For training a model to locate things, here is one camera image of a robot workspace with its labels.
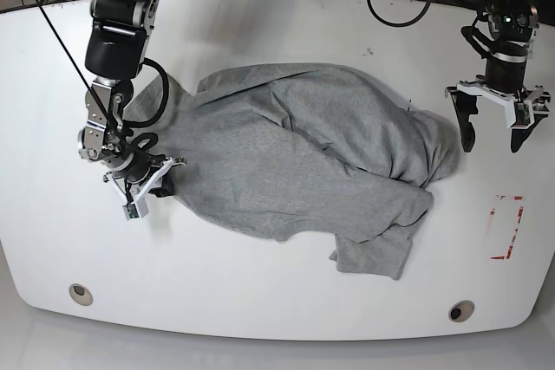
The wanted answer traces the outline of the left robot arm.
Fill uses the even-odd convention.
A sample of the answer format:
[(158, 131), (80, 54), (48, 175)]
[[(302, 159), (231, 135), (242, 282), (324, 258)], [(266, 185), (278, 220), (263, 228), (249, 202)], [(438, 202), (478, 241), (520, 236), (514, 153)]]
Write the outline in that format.
[(479, 113), (480, 97), (503, 107), (512, 153), (549, 116), (551, 95), (541, 85), (529, 89), (524, 83), (538, 28), (539, 13), (532, 0), (479, 0), (473, 23), (461, 28), (465, 41), (486, 61), (484, 74), (446, 88), (464, 152), (471, 152), (475, 143), (470, 117)]

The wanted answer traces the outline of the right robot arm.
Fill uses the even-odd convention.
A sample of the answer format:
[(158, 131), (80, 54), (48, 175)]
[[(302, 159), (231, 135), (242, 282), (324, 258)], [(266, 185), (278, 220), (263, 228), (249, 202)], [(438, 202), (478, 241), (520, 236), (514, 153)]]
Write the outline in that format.
[[(158, 136), (148, 129), (165, 112), (170, 93), (164, 68), (145, 57), (159, 3), (160, 0), (90, 3), (92, 32), (85, 67), (95, 79), (85, 95), (88, 116), (78, 136), (79, 154), (108, 168), (103, 179), (120, 195), (127, 219), (148, 214), (147, 195), (172, 195), (173, 182), (168, 173), (185, 162), (150, 152)], [(160, 76), (159, 107), (147, 120), (125, 120), (124, 110), (134, 97), (132, 80), (144, 67), (154, 69)]]

